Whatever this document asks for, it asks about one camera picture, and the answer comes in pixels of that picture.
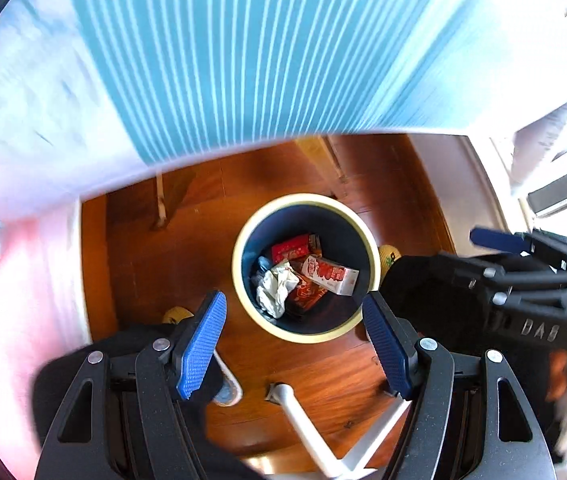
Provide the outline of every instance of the trash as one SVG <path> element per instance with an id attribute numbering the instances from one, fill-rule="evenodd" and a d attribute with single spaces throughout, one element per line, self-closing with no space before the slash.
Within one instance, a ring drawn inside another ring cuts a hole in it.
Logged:
<path id="1" fill-rule="evenodd" d="M 275 264 L 284 260 L 294 260 L 307 254 L 321 256 L 321 244 L 317 235 L 299 235 L 272 246 L 272 260 Z"/>
<path id="2" fill-rule="evenodd" d="M 298 273 L 339 296 L 351 296 L 359 276 L 358 270 L 340 266 L 313 254 L 294 260 L 291 265 Z"/>
<path id="3" fill-rule="evenodd" d="M 265 256 L 259 256 L 256 263 L 259 265 L 259 269 L 263 270 L 263 272 L 272 269 L 272 262 Z"/>
<path id="4" fill-rule="evenodd" d="M 299 283 L 299 278 L 292 270 L 288 260 L 284 260 L 265 271 L 263 278 L 256 286 L 257 303 L 270 316 L 279 319 L 285 312 L 285 300 L 297 283 Z"/>
<path id="5" fill-rule="evenodd" d="M 274 317 L 272 317 L 270 314 L 268 314 L 268 311 L 266 311 L 266 309 L 263 308 L 261 306 L 261 304 L 259 304 L 259 306 L 257 306 L 257 310 L 259 311 L 259 314 L 261 314 L 265 318 L 266 321 L 273 323 L 273 324 L 275 324 L 277 322 L 277 320 Z"/>
<path id="6" fill-rule="evenodd" d="M 299 284 L 292 290 L 286 301 L 286 312 L 292 316 L 302 316 L 308 312 L 317 301 L 323 298 L 327 288 L 317 285 L 304 275 L 295 272 Z"/>
<path id="7" fill-rule="evenodd" d="M 265 275 L 265 272 L 261 271 L 261 270 L 257 270 L 256 274 L 254 274 L 251 278 L 250 281 L 252 282 L 252 284 L 254 286 L 259 286 L 261 285 L 261 282 L 263 281 L 263 276 Z"/>

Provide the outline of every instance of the blue gripper pad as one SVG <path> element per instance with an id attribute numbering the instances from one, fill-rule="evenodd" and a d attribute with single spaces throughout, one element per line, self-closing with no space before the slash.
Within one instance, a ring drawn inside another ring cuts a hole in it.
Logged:
<path id="1" fill-rule="evenodd" d="M 189 399 L 190 394 L 201 387 L 221 329 L 226 322 L 225 295 L 219 291 L 215 292 L 211 298 L 204 300 L 199 307 L 199 310 L 201 309 L 205 309 L 205 312 L 182 354 L 181 377 L 176 385 L 182 399 Z"/>
<path id="2" fill-rule="evenodd" d="M 363 322 L 390 388 L 404 399 L 411 399 L 413 384 L 406 353 L 370 294 L 363 298 Z"/>
<path id="3" fill-rule="evenodd" d="M 530 244 L 521 235 L 484 227 L 475 227 L 470 231 L 470 241 L 479 247 L 496 249 L 504 253 L 521 254 L 523 251 L 530 251 Z"/>

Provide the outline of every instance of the red snack box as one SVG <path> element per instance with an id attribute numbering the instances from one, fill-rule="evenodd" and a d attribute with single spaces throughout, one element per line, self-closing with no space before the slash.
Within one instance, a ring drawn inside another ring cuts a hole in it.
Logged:
<path id="1" fill-rule="evenodd" d="M 308 254 L 321 256 L 321 245 L 317 235 L 299 235 L 272 246 L 272 262 L 275 265 L 284 260 L 294 260 Z"/>
<path id="2" fill-rule="evenodd" d="M 351 296 L 359 276 L 358 270 L 343 267 L 314 254 L 291 262 L 291 266 L 296 272 L 339 296 Z"/>
<path id="3" fill-rule="evenodd" d="M 317 301 L 323 298 L 324 294 L 327 292 L 327 288 L 311 282 L 298 272 L 295 272 L 295 275 L 299 278 L 299 284 L 292 289 L 292 292 L 288 295 L 287 301 L 294 304 L 294 314 L 305 314 L 315 306 Z"/>

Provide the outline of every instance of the wooden table leg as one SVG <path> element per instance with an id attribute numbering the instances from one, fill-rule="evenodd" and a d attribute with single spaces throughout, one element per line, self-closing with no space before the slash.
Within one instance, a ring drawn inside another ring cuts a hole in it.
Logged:
<path id="1" fill-rule="evenodd" d="M 294 141 L 308 158 L 337 199 L 345 197 L 345 174 L 328 136 L 298 137 Z"/>
<path id="2" fill-rule="evenodd" d="M 197 172 L 193 168 L 181 168 L 169 173 L 157 173 L 155 179 L 158 218 L 154 229 L 165 229 L 179 204 L 188 192 Z"/>

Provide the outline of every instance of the chair leg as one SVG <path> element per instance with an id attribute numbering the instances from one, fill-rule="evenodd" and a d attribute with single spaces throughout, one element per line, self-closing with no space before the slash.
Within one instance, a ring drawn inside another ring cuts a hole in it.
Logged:
<path id="1" fill-rule="evenodd" d="M 401 397 L 397 397 L 353 448 L 346 453 L 345 457 L 338 460 L 294 396 L 292 386 L 289 384 L 272 384 L 265 400 L 273 404 L 279 404 L 282 407 L 283 413 L 285 413 L 290 421 L 292 428 L 297 432 L 303 446 L 308 450 L 312 460 L 317 464 L 320 470 L 320 473 L 308 474 L 309 476 L 270 476 L 269 478 L 273 480 L 292 480 L 297 478 L 299 480 L 304 478 L 328 478 L 338 480 L 369 478 L 372 480 L 373 478 L 377 478 L 375 473 L 378 472 L 374 469 L 366 468 L 366 464 L 410 406 L 410 402 L 403 400 Z M 380 473 L 379 478 L 383 476 L 383 471 L 380 471 Z"/>
<path id="2" fill-rule="evenodd" d="M 359 439 L 359 442 L 343 457 L 341 462 L 348 471 L 356 471 L 366 466 L 409 406 L 409 401 L 397 397 L 388 406 L 388 409 L 381 413 L 370 429 Z"/>
<path id="3" fill-rule="evenodd" d="M 193 168 L 180 168 L 169 173 L 156 174 L 154 189 L 158 215 L 154 229 L 167 228 L 196 175 Z"/>
<path id="4" fill-rule="evenodd" d="M 340 460 L 323 440 L 317 428 L 303 411 L 294 390 L 289 384 L 273 384 L 270 387 L 266 400 L 279 404 L 283 408 L 283 413 L 288 417 L 294 431 L 301 438 L 303 446 L 308 450 L 312 460 L 319 466 L 321 472 L 328 478 L 339 478 L 344 472 Z"/>

